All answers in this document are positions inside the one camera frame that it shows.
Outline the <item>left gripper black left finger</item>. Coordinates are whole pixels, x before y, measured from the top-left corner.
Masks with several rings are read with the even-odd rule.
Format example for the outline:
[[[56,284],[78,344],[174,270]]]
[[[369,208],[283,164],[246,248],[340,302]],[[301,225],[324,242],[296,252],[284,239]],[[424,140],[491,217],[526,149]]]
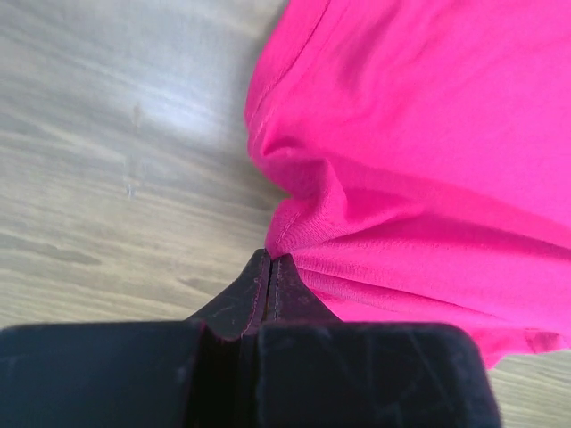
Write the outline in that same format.
[[[250,394],[270,272],[256,251],[183,320],[4,328],[2,426],[231,426]]]

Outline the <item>magenta red t-shirt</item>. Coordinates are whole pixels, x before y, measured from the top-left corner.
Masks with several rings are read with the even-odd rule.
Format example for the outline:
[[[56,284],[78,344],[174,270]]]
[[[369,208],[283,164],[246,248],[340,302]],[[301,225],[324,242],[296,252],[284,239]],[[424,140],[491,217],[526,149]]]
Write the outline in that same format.
[[[266,248],[342,320],[569,347],[569,2],[291,1],[244,115]]]

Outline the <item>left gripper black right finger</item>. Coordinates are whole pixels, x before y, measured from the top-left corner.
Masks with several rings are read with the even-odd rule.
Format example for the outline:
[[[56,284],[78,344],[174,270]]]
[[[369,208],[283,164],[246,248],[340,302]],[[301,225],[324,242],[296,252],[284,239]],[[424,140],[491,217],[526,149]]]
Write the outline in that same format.
[[[257,427],[496,427],[479,350],[457,327],[343,323],[288,257],[257,335]]]

